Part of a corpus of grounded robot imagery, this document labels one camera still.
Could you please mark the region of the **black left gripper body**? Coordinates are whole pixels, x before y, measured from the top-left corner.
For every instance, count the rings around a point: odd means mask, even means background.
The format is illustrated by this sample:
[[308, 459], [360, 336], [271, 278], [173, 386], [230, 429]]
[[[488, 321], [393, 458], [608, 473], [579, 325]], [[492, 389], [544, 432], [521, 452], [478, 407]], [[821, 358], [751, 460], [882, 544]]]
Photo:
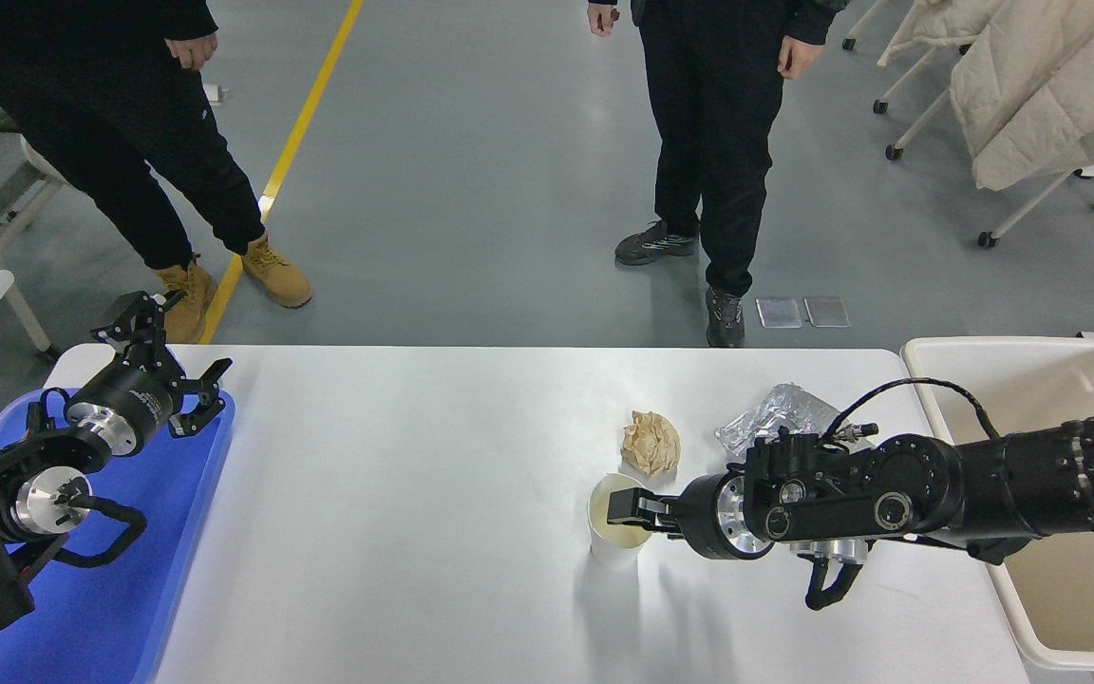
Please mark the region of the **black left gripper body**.
[[82, 389], [82, 428], [108, 443], [144, 443], [174, 407], [168, 385], [155, 373], [109, 366]]

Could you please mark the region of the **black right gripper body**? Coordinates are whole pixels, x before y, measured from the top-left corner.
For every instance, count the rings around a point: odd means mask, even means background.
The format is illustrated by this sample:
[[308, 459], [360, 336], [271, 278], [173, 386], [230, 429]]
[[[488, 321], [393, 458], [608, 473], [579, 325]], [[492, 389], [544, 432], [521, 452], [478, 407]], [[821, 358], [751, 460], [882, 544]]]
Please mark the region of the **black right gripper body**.
[[728, 473], [695, 478], [678, 494], [676, 521], [683, 540], [696, 554], [711, 560], [729, 560], [726, 536], [717, 521], [718, 495]]

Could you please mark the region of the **person's hand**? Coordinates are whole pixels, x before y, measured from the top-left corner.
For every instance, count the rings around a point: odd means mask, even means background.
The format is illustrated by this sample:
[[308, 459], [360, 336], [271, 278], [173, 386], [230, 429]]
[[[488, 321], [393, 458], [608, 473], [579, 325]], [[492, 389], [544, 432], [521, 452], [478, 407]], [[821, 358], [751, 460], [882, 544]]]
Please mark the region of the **person's hand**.
[[165, 39], [164, 43], [171, 57], [179, 62], [182, 69], [190, 72], [203, 69], [203, 66], [212, 60], [218, 48], [216, 33], [197, 36], [194, 39]]

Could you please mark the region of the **person's left hand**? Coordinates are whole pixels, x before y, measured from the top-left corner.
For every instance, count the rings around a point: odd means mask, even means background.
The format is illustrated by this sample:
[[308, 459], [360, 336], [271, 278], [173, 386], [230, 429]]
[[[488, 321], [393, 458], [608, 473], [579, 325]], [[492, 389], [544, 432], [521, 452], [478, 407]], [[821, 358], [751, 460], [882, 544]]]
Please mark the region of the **person's left hand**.
[[785, 35], [779, 47], [777, 72], [785, 81], [798, 81], [821, 58], [824, 45], [808, 44]]

